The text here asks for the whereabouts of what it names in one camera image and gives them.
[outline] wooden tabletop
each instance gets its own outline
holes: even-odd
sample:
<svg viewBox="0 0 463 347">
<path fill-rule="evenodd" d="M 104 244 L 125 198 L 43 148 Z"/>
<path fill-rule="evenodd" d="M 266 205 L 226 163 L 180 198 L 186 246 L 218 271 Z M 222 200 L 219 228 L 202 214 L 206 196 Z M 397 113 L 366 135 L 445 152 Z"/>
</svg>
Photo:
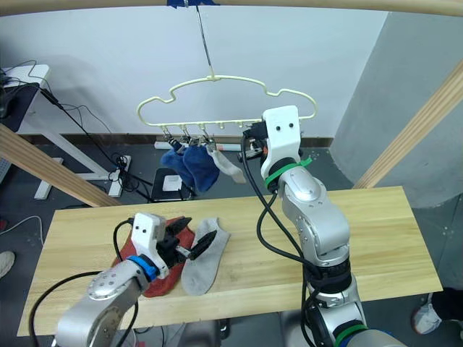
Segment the wooden tabletop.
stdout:
<svg viewBox="0 0 463 347">
<path fill-rule="evenodd" d="M 345 213 L 351 228 L 351 261 L 363 301 L 441 291 L 441 284 L 420 230 L 401 187 L 329 192 Z M 300 306 L 301 267 L 264 248 L 255 235 L 262 210 L 257 197 L 167 202 L 151 205 L 56 211 L 35 271 L 18 335 L 27 334 L 27 318 L 37 298 L 55 282 L 70 275 L 109 267 L 114 259 L 114 226 L 136 212 L 173 218 L 193 217 L 195 230 L 203 218 L 219 217 L 231 234 L 216 281 L 203 296 L 188 296 L 178 282 L 167 295 L 140 297 L 135 327 L 279 312 Z M 283 216 L 280 202 L 274 210 Z M 122 246 L 129 233 L 120 231 Z M 270 218 L 263 234 L 275 246 L 293 251 Z M 63 313 L 85 293 L 89 278 L 67 283 L 40 306 L 37 334 L 53 334 Z M 127 326 L 132 310 L 124 317 Z"/>
</svg>

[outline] shoe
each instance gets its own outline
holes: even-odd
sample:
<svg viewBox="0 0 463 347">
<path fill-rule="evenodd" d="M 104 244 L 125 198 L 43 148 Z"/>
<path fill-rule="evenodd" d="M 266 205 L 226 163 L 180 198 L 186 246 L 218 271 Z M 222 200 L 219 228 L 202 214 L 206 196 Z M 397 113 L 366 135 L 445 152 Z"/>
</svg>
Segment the shoe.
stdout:
<svg viewBox="0 0 463 347">
<path fill-rule="evenodd" d="M 5 276 L 14 264 L 14 253 L 10 251 L 0 253 L 0 278 Z"/>
<path fill-rule="evenodd" d="M 412 315 L 412 327 L 417 334 L 429 334 L 442 323 L 442 319 L 434 311 L 433 304 L 431 304 L 431 297 L 432 294 L 428 296 L 428 301 Z"/>
</svg>

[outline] blue band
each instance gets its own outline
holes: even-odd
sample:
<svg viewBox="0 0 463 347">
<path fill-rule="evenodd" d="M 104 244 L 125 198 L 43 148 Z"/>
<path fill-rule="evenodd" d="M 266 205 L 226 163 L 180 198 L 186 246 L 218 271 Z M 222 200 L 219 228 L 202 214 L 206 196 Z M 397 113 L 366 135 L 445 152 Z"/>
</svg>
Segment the blue band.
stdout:
<svg viewBox="0 0 463 347">
<path fill-rule="evenodd" d="M 158 272 L 158 268 L 156 266 L 149 265 L 143 258 L 138 257 L 137 255 L 131 255 L 127 257 L 128 260 L 132 260 L 135 264 L 139 265 L 143 272 L 147 275 L 148 280 L 150 282 L 156 279 L 156 273 Z"/>
<path fill-rule="evenodd" d="M 216 4 L 212 0 L 188 0 L 188 6 L 197 6 L 197 5 L 220 5 Z M 184 0 L 167 0 L 167 6 L 172 6 L 173 8 L 185 7 Z"/>
</svg>

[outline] wooden beam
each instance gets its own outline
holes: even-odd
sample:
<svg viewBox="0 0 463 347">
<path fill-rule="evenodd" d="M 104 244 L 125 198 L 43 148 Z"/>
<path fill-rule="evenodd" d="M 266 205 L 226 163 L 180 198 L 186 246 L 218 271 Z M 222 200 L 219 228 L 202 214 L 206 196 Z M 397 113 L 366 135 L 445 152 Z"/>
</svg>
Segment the wooden beam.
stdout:
<svg viewBox="0 0 463 347">
<path fill-rule="evenodd" d="M 402 158 L 426 137 L 463 100 L 463 60 L 426 104 L 413 116 L 354 188 L 374 187 Z"/>
<path fill-rule="evenodd" d="M 92 207 L 121 203 L 0 124 L 0 157 Z"/>
<path fill-rule="evenodd" d="M 63 9 L 101 7 L 166 6 L 166 0 L 0 0 L 0 15 Z M 376 9 L 381 11 L 445 14 L 463 17 L 463 0 L 216 0 L 220 5 L 328 7 L 336 9 Z"/>
</svg>

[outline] white wall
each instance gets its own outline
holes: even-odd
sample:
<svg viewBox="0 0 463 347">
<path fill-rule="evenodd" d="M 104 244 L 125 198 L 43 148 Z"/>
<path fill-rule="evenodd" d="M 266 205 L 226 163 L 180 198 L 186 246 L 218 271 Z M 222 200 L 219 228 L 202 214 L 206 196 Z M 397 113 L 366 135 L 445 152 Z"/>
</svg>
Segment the white wall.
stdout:
<svg viewBox="0 0 463 347">
<path fill-rule="evenodd" d="M 387 12 L 285 7 L 201 7 L 217 74 L 263 80 L 311 94 L 318 117 L 305 121 L 305 137 L 333 137 L 352 97 Z M 153 95 L 168 97 L 179 82 L 206 76 L 195 8 L 133 7 L 25 14 L 0 18 L 3 67 L 37 59 L 62 103 L 87 104 L 113 132 L 160 133 L 135 115 Z M 258 86 L 223 81 L 180 90 L 179 100 L 145 112 L 151 121 L 258 118 L 267 108 L 307 101 L 264 96 Z M 36 110 L 62 133 L 80 132 L 64 115 L 37 100 Z M 105 129 L 89 115 L 86 127 Z M 22 133 L 34 133 L 23 124 Z M 179 129 L 171 132 L 180 133 Z M 237 126 L 214 134 L 238 135 Z"/>
</svg>

